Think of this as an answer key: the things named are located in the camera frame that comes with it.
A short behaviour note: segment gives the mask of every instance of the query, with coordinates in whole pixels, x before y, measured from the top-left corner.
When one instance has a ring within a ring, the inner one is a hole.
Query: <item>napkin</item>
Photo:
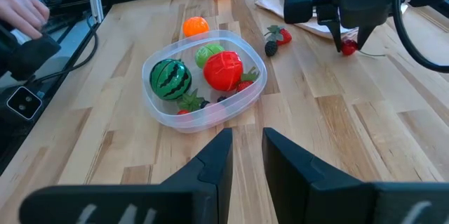
[[[255,4],[261,8],[265,8],[274,14],[278,15],[279,17],[283,18],[283,2],[284,0],[258,0],[255,2]],[[407,5],[403,4],[401,7],[402,12],[407,9]],[[321,37],[325,37],[328,39],[332,39],[332,34],[329,32],[328,27],[324,25],[318,25],[316,21],[316,13],[313,13],[312,18],[309,22],[306,23],[298,23],[295,24],[298,27],[301,27],[302,29],[305,29],[311,33],[314,33],[316,35],[319,35]],[[340,26],[340,32],[343,37],[355,37],[357,35],[357,28],[354,29],[347,29]]]

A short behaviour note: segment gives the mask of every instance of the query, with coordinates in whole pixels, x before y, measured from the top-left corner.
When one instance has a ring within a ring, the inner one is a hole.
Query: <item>wooden tabletop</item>
[[[277,223],[263,171],[264,126],[362,180],[449,179],[449,76],[420,67],[392,20],[364,47],[385,58],[343,58],[331,40],[294,26],[287,26],[292,42],[267,58],[262,33],[283,21],[255,1],[139,0],[112,7],[98,29],[95,57],[65,79],[0,177],[1,222],[17,222],[22,199],[48,185],[160,183],[224,127],[234,132],[229,223]],[[183,21],[198,15],[211,29],[240,34],[263,58],[268,82],[238,117],[181,134],[150,117],[141,70],[151,54],[183,39]],[[409,8],[404,22],[426,56],[449,64],[447,19],[430,8]],[[93,41],[80,61],[92,47]]]

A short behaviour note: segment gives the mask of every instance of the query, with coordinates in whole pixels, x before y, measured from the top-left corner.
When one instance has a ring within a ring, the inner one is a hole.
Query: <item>clear plastic container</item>
[[[243,71],[248,72],[252,67],[256,67],[260,72],[259,77],[239,93],[235,93],[235,90],[216,91],[209,86],[203,77],[203,70],[195,63],[196,51],[206,44],[219,44],[226,51],[237,52],[243,63]],[[168,58],[181,59],[192,73],[189,93],[197,88],[198,97],[204,97],[208,101],[217,102],[222,95],[227,99],[189,114],[176,115],[179,111],[176,102],[161,100],[153,93],[149,83],[149,73],[153,66]],[[175,42],[150,56],[142,68],[142,83],[143,100],[153,118],[179,132],[193,133],[225,122],[250,107],[259,98],[267,83],[267,69],[260,56],[241,37],[230,31],[215,30]]]

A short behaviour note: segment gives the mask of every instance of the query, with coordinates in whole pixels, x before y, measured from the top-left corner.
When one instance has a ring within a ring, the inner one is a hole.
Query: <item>green apple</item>
[[[224,48],[219,44],[207,44],[202,46],[195,54],[196,65],[202,69],[209,57],[222,51],[224,51]]]

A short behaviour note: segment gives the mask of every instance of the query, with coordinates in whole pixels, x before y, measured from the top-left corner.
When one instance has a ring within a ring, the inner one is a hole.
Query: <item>person's hand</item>
[[[8,22],[32,39],[42,36],[49,9],[39,0],[0,0],[0,19]]]

